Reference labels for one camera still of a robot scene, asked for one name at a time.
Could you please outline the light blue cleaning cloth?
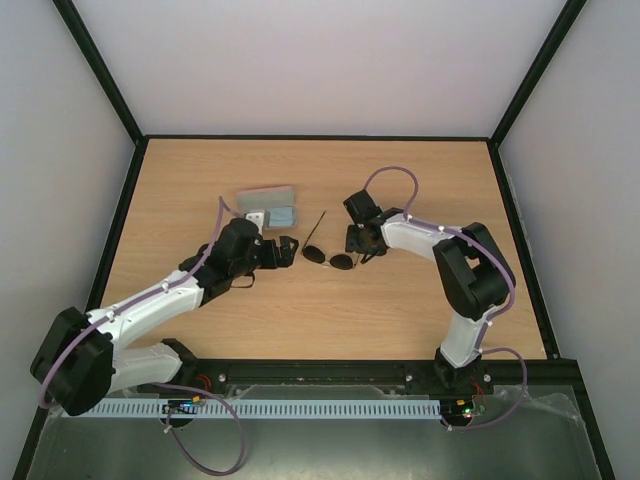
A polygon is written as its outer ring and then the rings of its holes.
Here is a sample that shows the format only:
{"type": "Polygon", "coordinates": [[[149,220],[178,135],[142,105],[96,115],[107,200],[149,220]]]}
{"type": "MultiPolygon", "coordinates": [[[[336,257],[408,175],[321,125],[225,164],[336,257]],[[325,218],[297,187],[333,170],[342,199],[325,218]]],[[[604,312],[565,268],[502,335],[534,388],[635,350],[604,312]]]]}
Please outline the light blue cleaning cloth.
{"type": "Polygon", "coordinates": [[[294,206],[272,207],[265,210],[267,229],[289,229],[297,225],[297,211],[294,206]]]}

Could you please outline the pink glasses case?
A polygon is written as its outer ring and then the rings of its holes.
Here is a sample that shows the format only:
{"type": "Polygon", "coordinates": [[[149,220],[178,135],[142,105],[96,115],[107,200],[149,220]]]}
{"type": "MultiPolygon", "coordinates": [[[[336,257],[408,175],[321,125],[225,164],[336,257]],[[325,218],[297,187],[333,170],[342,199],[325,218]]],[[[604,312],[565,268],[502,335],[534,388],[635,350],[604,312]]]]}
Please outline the pink glasses case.
{"type": "Polygon", "coordinates": [[[240,212],[266,210],[272,207],[295,206],[296,195],[293,186],[263,187],[242,190],[235,195],[240,212]]]}

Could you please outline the black round sunglasses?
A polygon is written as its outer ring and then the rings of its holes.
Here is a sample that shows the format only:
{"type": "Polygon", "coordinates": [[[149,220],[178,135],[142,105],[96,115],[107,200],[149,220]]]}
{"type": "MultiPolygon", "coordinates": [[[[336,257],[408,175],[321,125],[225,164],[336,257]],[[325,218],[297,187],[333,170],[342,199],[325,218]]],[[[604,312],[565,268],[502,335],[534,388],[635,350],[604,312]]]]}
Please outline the black round sunglasses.
{"type": "Polygon", "coordinates": [[[349,253],[345,248],[338,249],[338,245],[332,240],[333,230],[327,229],[325,217],[327,211],[324,210],[310,229],[301,247],[302,258],[306,261],[331,268],[338,271],[353,271],[361,260],[361,254],[349,253]]]}

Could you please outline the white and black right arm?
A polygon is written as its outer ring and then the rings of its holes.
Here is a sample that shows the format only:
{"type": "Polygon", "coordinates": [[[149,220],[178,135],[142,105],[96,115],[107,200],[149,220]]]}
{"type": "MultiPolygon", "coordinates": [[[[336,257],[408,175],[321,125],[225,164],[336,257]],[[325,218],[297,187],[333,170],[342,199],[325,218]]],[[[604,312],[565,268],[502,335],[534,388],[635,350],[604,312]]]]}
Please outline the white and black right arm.
{"type": "Polygon", "coordinates": [[[488,228],[478,222],[437,225],[398,208],[384,211],[366,190],[343,205],[352,221],[346,250],[360,254],[364,263],[399,249],[436,264],[453,314],[436,350],[434,371],[443,389],[460,390],[481,359],[481,343],[493,319],[514,301],[515,276],[488,228]]]}

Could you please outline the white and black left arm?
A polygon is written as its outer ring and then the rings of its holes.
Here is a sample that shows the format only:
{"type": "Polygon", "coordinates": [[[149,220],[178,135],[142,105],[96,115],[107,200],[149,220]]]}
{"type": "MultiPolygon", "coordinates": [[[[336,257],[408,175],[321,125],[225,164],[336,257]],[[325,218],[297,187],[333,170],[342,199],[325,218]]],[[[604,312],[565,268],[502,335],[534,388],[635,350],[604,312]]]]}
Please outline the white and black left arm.
{"type": "Polygon", "coordinates": [[[38,402],[71,415],[86,413],[105,396],[178,377],[189,354],[179,342],[133,348],[138,338],[164,322],[205,306],[227,293],[235,280],[259,269],[290,267],[299,243],[289,236],[267,240],[249,217],[217,226],[213,239],[161,281],[110,306],[57,314],[34,360],[38,402]]]}

